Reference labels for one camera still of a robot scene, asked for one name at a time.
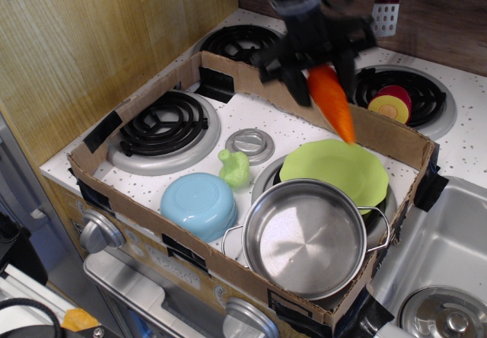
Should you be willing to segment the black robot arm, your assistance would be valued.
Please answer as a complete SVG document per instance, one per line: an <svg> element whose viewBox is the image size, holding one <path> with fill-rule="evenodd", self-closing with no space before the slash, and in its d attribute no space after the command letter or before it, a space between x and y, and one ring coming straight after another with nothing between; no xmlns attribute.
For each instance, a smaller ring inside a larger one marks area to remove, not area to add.
<svg viewBox="0 0 487 338"><path fill-rule="evenodd" d="M333 5L328 0L271 0L275 13L285 22L286 35L270 47L253 54L251 62L259 70L261 81L283 82L294 100L310 106L304 70L332 63L346 95L356 89L355 58L376 46L371 28L372 16L332 17L323 12L327 6L339 11L353 0Z"/></svg>

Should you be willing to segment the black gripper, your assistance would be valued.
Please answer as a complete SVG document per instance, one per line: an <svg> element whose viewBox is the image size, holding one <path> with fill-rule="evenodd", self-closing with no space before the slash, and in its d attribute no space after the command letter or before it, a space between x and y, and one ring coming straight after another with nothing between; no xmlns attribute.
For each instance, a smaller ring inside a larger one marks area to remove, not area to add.
<svg viewBox="0 0 487 338"><path fill-rule="evenodd" d="M280 41L252 56L263 80L282 79L301 107L310 107L307 79L302 71L330 63L345 94L356 90L355 58L377 45L372 16L332 16L315 8L285 19L287 33Z"/></svg>

